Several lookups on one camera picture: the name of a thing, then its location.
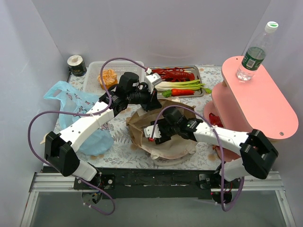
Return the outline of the clear plastic bottle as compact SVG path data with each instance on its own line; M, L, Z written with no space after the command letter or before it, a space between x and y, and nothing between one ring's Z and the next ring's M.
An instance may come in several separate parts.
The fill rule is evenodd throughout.
M278 26L275 21L267 22L264 30L252 40L237 69L238 79L242 81L252 79L271 48Z

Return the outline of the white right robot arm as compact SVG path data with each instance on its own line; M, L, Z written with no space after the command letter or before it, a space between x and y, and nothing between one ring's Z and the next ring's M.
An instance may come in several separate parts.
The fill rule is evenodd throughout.
M186 118L176 105L165 108L160 115L162 119L151 122L144 129L145 137L150 141L162 144L179 135L183 139L206 142L239 155L238 159L223 163L217 169L214 182L220 188L249 175L266 179L278 157L278 151L260 130L240 132L212 126L202 119Z

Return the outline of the toy fried bread piece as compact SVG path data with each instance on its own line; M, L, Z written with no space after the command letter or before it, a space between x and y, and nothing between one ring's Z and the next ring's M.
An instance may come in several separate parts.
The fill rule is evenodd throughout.
M100 83L100 86L103 90L105 90L105 88L110 88L111 86L118 83L117 73L113 69L103 70L102 77L104 84L101 80L101 74L98 75L98 82Z

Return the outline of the red toy lobster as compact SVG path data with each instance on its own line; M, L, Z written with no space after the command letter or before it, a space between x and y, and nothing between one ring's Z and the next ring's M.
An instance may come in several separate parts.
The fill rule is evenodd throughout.
M181 68L153 69L152 72L159 74L162 81L166 82L187 82L195 79L193 73L185 72Z

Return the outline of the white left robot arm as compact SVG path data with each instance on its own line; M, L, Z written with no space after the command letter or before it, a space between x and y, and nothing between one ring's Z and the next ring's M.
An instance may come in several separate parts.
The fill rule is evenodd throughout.
M125 72L119 83L99 98L83 116L59 133L50 132L45 137L45 159L63 176L82 178L90 189L100 186L100 172L90 163L80 160L76 152L86 139L105 123L114 119L129 104L141 105L145 111L160 109L155 86L161 83L157 73L145 76Z

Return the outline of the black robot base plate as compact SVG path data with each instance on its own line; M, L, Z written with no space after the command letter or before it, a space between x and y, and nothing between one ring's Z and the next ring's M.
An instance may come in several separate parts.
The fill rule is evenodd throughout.
M112 198L198 198L220 191L213 170L100 168L100 188Z

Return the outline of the red snack packet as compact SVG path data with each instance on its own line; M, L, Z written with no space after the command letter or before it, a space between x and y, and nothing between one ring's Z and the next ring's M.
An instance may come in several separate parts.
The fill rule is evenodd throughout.
M213 114L213 113L210 113L210 114L209 114L209 120L210 120L210 123L211 123L212 125L215 125L215 126L218 126L218 127L221 127L221 128L224 127L223 124L222 124L222 122L221 122L220 117L219 117L219 116L216 116L216 115ZM217 146L217 145L213 145L213 150L219 151L220 148L219 148L219 146Z

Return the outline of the brown paper bag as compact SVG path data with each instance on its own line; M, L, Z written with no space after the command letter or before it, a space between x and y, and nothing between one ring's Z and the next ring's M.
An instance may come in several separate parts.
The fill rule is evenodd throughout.
M153 111L146 112L142 108L139 108L131 117L126 119L126 125L128 126L132 143L149 153L151 159L155 161L161 159L172 160L171 165L175 165L181 163L182 159L195 154L197 142L185 140L179 135L174 135L171 140L157 145L155 142L148 141L143 129L150 126L151 122L156 120L160 111L166 106L179 105L191 110L194 110L194 108L181 103L178 98L173 100L161 99L160 103L162 108Z

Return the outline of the light blue plastic grocery bag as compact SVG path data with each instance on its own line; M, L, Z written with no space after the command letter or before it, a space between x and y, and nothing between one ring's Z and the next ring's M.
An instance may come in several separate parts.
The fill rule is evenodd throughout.
M99 96L82 92L67 82L59 81L44 95L44 99L59 100L60 110L63 112L84 114L94 106ZM105 123L83 142L79 152L98 156L108 151L113 143L108 124Z

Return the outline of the green toy vegetable stalks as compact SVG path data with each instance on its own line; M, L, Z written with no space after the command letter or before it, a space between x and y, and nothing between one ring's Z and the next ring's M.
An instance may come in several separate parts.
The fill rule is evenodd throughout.
M201 83L200 80L191 80L185 82L166 82L163 81L155 86L158 91L166 91L171 89L188 89L193 91L198 91L203 89L207 94L212 92L211 89L206 88L204 83Z

